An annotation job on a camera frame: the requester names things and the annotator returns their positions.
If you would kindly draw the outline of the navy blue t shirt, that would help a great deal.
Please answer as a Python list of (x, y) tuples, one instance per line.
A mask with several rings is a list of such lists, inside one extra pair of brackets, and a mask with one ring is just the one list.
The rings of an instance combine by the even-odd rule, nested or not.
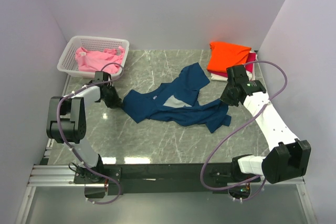
[(211, 133), (229, 126), (228, 105), (216, 99), (200, 105), (200, 90), (209, 79), (199, 63), (184, 67), (170, 83), (162, 83), (149, 93), (131, 90), (123, 99), (123, 110), (136, 123), (145, 119), (176, 122), (181, 126), (204, 124)]

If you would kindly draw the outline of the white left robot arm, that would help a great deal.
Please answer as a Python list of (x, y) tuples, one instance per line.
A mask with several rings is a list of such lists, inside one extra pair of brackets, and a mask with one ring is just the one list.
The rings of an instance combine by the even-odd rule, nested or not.
[(117, 109), (122, 107), (122, 101), (110, 74), (97, 71), (94, 75), (94, 79), (78, 91), (50, 99), (46, 133), (74, 154), (78, 161), (77, 173), (86, 171), (91, 182), (99, 183), (104, 179), (105, 170), (101, 156), (86, 140), (86, 108), (103, 101), (106, 107)]

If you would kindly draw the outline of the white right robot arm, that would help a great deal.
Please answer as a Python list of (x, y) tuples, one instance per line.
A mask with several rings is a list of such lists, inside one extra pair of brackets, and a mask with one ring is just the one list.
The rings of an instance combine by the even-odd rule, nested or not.
[(228, 84), (220, 100), (230, 106), (243, 105), (255, 118), (270, 150), (265, 157), (243, 155), (232, 160), (230, 175), (243, 181), (249, 174), (264, 176), (271, 184), (302, 177), (306, 174), (311, 146), (286, 126), (266, 88), (259, 80), (250, 80), (245, 67), (227, 68)]

